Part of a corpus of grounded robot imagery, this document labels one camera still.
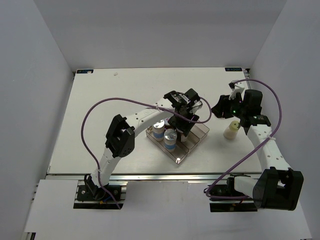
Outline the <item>brown spice jar red label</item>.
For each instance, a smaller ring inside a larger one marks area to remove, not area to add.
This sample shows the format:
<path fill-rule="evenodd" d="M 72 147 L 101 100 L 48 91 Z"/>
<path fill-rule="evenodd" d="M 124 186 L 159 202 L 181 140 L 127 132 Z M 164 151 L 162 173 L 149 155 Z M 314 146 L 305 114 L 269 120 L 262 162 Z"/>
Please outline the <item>brown spice jar red label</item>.
<path fill-rule="evenodd" d="M 176 130 L 177 131 L 177 139 L 181 142 L 181 143 L 184 143 L 187 141 L 188 139 L 188 136 L 185 135 L 182 131 L 180 130 Z"/>

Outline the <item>blue label bottle silver cap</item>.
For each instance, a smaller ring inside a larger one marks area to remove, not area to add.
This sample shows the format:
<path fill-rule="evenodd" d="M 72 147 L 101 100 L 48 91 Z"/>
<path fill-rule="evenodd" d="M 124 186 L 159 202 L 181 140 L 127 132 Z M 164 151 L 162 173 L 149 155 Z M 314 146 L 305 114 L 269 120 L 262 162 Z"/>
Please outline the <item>blue label bottle silver cap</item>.
<path fill-rule="evenodd" d="M 164 139 L 164 132 L 165 121 L 163 119 L 152 125 L 152 135 L 158 142 Z"/>

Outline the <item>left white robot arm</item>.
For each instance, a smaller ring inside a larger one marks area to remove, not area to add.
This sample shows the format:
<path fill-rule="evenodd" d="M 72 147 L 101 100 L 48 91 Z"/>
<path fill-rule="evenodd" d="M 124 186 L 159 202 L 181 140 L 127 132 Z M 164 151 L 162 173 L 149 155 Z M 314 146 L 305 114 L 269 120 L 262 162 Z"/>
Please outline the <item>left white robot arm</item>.
<path fill-rule="evenodd" d="M 168 118 L 173 129 L 188 136 L 199 120 L 196 112 L 202 103 L 192 88 L 185 93 L 171 91 L 154 104 L 144 104 L 144 109 L 128 116 L 113 117 L 106 133 L 105 149 L 96 170 L 86 178 L 88 193 L 99 200 L 105 196 L 110 176 L 121 158 L 128 156 L 135 148 L 135 138 L 151 125 Z"/>

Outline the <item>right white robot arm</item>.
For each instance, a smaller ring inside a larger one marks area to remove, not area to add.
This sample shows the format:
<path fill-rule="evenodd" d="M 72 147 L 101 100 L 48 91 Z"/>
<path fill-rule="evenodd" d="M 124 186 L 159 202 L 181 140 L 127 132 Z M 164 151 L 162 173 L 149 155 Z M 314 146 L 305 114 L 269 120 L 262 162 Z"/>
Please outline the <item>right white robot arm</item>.
<path fill-rule="evenodd" d="M 258 179 L 232 175 L 227 178 L 224 190 L 212 190 L 211 193 L 215 199 L 251 198 L 257 209 L 293 211 L 298 204 L 304 177 L 300 171 L 291 168 L 280 152 L 272 136 L 271 123 L 261 114 L 262 99 L 261 91 L 249 89 L 235 96 L 221 95 L 211 109 L 217 118 L 239 118 L 240 126 L 256 150 L 262 170 Z"/>

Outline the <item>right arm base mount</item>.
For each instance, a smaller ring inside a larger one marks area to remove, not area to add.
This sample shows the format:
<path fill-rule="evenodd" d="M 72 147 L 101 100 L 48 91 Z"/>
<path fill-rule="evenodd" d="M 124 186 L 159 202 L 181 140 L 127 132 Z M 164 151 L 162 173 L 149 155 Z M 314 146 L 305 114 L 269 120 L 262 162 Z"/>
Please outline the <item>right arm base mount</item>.
<path fill-rule="evenodd" d="M 231 190 L 227 184 L 217 184 L 209 192 L 211 213 L 244 213 L 257 212 L 253 199 L 243 193 Z"/>

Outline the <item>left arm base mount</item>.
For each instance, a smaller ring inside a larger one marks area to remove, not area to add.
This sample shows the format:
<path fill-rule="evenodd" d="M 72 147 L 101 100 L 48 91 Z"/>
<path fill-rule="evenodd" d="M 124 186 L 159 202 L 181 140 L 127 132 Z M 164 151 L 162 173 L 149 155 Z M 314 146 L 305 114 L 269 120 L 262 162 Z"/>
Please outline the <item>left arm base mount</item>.
<path fill-rule="evenodd" d="M 74 199 L 74 209 L 84 210 L 120 210 L 124 205 L 126 187 L 120 184 L 107 184 L 109 191 L 95 185 L 90 174 L 84 176 L 83 183 L 79 183 Z"/>

